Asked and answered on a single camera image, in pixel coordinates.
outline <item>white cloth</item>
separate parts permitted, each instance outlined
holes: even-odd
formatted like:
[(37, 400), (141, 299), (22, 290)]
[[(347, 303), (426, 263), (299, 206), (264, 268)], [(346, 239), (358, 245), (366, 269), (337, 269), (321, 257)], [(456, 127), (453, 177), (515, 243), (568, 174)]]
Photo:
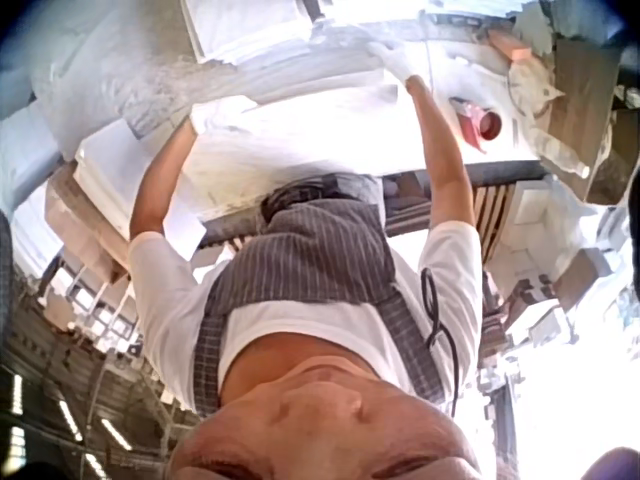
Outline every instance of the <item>white cloth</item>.
[[(396, 282), (426, 338), (431, 332), (422, 303), (418, 274), (395, 252)], [(145, 353), (175, 396), (190, 408), (193, 399), (194, 349), (209, 291), (228, 261), (208, 272), (201, 284), (188, 262), (155, 232), (139, 235), (129, 262), (144, 335)], [(440, 319), (456, 343), (461, 381), (474, 370), (482, 322), (480, 238), (472, 226), (446, 222), (427, 238), (419, 264), (429, 267), (436, 283)], [(308, 305), (263, 302), (231, 312), (222, 340), (222, 385), (234, 358), (253, 340), (275, 332), (300, 333), (341, 345), (371, 365), (380, 378), (414, 394), (400, 353), (371, 305)], [(453, 394), (453, 360), (444, 335), (432, 349), (447, 398)]]

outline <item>white sheet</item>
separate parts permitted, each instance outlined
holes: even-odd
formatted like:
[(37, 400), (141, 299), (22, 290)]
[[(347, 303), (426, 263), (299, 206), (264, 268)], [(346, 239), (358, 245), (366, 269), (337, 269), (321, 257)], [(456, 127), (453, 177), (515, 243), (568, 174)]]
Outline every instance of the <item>white sheet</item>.
[[(133, 136), (127, 123), (118, 120), (84, 139), (76, 154), (74, 177), (91, 201), (125, 238), (138, 187), (152, 157)], [(181, 199), (174, 196), (164, 222), (171, 246), (190, 260), (205, 228)]]

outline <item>ceiling light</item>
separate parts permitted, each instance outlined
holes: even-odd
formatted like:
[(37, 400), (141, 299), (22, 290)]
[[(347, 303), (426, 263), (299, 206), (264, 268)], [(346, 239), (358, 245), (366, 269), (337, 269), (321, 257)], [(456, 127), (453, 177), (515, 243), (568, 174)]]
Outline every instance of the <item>ceiling light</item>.
[(105, 473), (104, 468), (102, 468), (102, 465), (100, 465), (100, 462), (98, 462), (98, 459), (95, 457), (95, 455), (92, 455), (90, 453), (85, 453), (84, 458), (87, 459), (87, 461), (89, 462), (89, 465), (91, 465), (91, 468), (93, 468), (93, 471), (96, 472), (96, 475), (98, 476), (98, 478), (100, 478), (101, 480), (107, 480), (109, 478)]
[(14, 375), (13, 377), (13, 403), (11, 404), (11, 413), (14, 415), (22, 415), (22, 377)]
[(131, 445), (129, 445), (129, 442), (127, 442), (124, 437), (122, 435), (120, 435), (120, 432), (118, 432), (115, 427), (111, 424), (111, 422), (109, 420), (106, 419), (102, 419), (102, 424), (104, 425), (104, 428), (107, 429), (107, 431), (111, 434), (111, 436), (116, 440), (116, 442), (118, 442), (120, 444), (120, 446), (122, 448), (124, 448), (125, 450), (131, 450)]
[(71, 411), (69, 410), (69, 405), (64, 400), (60, 400), (60, 410), (62, 410), (62, 415), (64, 415), (64, 419), (67, 421), (67, 425), (69, 425), (69, 430), (73, 433), (73, 436), (76, 442), (82, 441), (82, 434), (80, 433), (80, 429), (78, 429), (78, 425), (76, 421), (73, 419), (71, 415)]

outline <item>white glove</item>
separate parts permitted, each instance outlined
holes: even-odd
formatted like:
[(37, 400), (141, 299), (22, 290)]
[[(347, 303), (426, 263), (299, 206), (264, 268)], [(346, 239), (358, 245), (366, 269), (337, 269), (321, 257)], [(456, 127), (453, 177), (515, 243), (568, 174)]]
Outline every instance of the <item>white glove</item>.
[(372, 55), (382, 60), (384, 68), (389, 70), (391, 74), (406, 84), (409, 77), (417, 75), (415, 67), (409, 61), (406, 52), (402, 46), (389, 48), (379, 42), (371, 42), (367, 44), (367, 50)]
[(256, 106), (256, 102), (244, 95), (225, 97), (209, 103), (194, 104), (189, 119), (196, 133), (202, 135), (216, 128), (234, 127), (244, 112)]

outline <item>black cable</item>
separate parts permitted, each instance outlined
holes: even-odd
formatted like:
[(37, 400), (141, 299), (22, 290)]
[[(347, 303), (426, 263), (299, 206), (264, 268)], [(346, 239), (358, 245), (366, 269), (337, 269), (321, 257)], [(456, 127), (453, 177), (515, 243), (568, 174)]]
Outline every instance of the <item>black cable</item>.
[[(456, 343), (453, 340), (453, 336), (449, 329), (442, 325), (440, 322), (440, 308), (438, 306), (438, 293), (436, 291), (436, 283), (433, 280), (431, 270), (425, 268), (420, 274), (421, 286), (422, 286), (422, 302), (427, 312), (427, 316), (433, 322), (433, 328), (431, 334), (426, 340), (426, 346), (429, 350), (436, 343), (436, 336), (439, 332), (443, 332), (451, 347), (451, 358), (453, 360), (453, 401), (451, 405), (451, 418), (456, 415), (456, 407), (458, 406), (458, 396), (460, 394), (460, 363), (458, 361), (458, 349)], [(429, 294), (427, 295), (427, 284), (429, 285)]]

